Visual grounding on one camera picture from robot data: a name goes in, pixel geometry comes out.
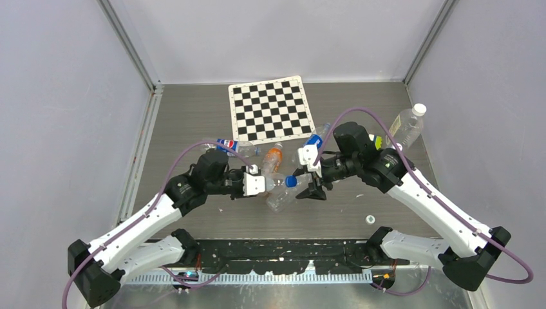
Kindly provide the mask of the blue cap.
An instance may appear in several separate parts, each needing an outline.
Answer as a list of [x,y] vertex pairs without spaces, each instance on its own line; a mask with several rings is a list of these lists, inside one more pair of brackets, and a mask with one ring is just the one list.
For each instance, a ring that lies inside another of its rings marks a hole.
[[296,176],[287,176],[285,178],[285,185],[286,187],[288,188],[292,188],[292,187],[296,187],[298,184],[298,180],[297,180],[297,177]]

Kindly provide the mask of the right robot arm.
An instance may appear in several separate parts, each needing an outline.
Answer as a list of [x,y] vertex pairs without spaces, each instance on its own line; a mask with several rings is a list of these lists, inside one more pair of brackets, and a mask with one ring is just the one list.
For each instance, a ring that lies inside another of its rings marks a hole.
[[325,200],[326,190],[334,182],[356,176],[366,185],[374,187],[403,203],[432,227],[440,239],[403,234],[391,227],[379,227],[368,238],[365,254],[376,264],[396,259],[413,261],[440,269],[454,284],[475,291],[499,258],[502,251],[481,238],[488,238],[504,247],[511,234],[503,227],[490,228],[470,220],[471,228],[457,220],[466,218],[443,194],[440,194],[415,168],[412,162],[404,164],[401,155],[392,148],[381,149],[363,126],[346,122],[334,129],[338,151],[330,158],[315,159],[317,143],[304,145],[297,150],[296,176],[309,177],[308,184],[296,197],[298,199]]

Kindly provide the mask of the crushed Pepsi bottle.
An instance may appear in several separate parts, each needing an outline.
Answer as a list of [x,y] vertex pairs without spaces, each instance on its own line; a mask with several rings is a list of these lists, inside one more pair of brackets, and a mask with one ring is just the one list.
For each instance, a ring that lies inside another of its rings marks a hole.
[[[258,156],[261,154],[261,148],[248,141],[237,141],[222,138],[205,138],[205,141],[215,141],[219,144],[223,144],[225,147],[232,149],[240,155],[250,158],[252,156]],[[227,153],[228,156],[233,157],[234,154],[230,153],[226,148],[218,146],[216,144],[203,144],[200,146],[202,152],[206,152],[210,149],[217,149]]]

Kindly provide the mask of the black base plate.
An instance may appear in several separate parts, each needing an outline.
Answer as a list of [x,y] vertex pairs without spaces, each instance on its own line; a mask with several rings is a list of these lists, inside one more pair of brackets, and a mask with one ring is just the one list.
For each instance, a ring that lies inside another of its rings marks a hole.
[[407,266],[405,259],[375,254],[359,239],[199,239],[176,267],[206,274],[289,276],[356,275],[373,267]]

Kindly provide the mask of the orange drink bottle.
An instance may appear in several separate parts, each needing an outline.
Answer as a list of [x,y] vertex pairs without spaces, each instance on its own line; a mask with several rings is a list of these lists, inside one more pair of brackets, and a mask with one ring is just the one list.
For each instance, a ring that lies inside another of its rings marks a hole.
[[283,161],[283,145],[277,142],[267,151],[262,161],[261,174],[269,175],[278,172],[279,166]]

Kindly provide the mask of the clear plastic bottle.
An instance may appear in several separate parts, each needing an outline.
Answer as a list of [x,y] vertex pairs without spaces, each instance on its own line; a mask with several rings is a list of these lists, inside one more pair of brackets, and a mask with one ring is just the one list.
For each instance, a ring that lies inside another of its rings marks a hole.
[[301,181],[299,179],[296,187],[285,188],[284,190],[278,190],[275,193],[272,193],[267,199],[266,204],[270,210],[274,212],[280,212],[285,207],[289,206],[291,203],[295,202],[296,194],[299,192],[298,189],[301,187],[299,184]]

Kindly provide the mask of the small water bottle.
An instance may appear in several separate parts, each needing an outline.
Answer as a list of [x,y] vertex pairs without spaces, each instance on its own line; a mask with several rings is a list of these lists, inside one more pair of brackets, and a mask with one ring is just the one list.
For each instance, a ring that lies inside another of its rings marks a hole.
[[398,150],[401,150],[401,151],[404,150],[404,146],[402,144],[400,144],[400,143],[392,144],[390,147],[392,149],[398,149]]

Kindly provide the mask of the white green toy block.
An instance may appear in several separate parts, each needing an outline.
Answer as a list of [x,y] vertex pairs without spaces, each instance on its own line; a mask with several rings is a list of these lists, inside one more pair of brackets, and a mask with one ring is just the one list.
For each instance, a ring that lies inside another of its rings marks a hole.
[[380,149],[382,145],[382,137],[378,135],[369,134],[370,140],[373,142],[376,149]]

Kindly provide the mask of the tall bottle white cap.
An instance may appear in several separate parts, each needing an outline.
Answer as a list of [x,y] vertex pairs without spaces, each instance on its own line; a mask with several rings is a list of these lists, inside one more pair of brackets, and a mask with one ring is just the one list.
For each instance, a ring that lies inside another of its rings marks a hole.
[[424,104],[417,103],[402,110],[393,121],[389,132],[401,150],[407,151],[421,135],[426,111]]

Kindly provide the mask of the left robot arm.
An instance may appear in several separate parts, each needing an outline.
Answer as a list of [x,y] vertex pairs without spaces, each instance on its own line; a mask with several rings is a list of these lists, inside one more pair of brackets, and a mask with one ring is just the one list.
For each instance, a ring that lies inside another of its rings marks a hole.
[[78,239],[68,247],[69,279],[62,293],[62,308],[76,286],[87,305],[94,308],[112,299],[135,277],[154,268],[179,263],[191,266],[198,244],[184,229],[155,245],[141,245],[164,227],[202,206],[210,195],[227,195],[232,200],[255,197],[265,189],[257,165],[248,162],[230,169],[225,151],[209,150],[185,173],[167,179],[152,200],[125,222],[99,238],[85,243]]

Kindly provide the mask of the clear Pepsi bottle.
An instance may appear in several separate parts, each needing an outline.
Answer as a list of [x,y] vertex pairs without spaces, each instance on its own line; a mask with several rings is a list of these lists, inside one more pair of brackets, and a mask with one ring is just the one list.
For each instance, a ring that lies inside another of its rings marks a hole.
[[279,173],[270,173],[265,176],[265,191],[274,192],[278,190],[284,190],[286,176]]

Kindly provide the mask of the checkerboard mat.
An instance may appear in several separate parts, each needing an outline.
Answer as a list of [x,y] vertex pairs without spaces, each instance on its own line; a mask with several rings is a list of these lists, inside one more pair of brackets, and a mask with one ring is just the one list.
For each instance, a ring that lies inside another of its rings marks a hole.
[[228,86],[232,137],[254,145],[308,138],[315,123],[299,75]]

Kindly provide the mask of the blue label Pepsi bottle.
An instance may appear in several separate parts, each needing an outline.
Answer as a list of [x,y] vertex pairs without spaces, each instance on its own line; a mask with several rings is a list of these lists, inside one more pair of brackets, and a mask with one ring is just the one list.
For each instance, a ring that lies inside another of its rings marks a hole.
[[[326,134],[329,132],[331,128],[331,123],[325,123],[323,125],[317,126],[313,131],[312,134],[307,138],[307,140],[300,146],[300,148],[303,148],[306,145],[315,145],[317,149],[319,149],[322,144],[323,140],[325,139]],[[295,153],[292,156],[292,163],[295,168],[299,168],[299,158],[298,158],[298,150],[295,151]]]

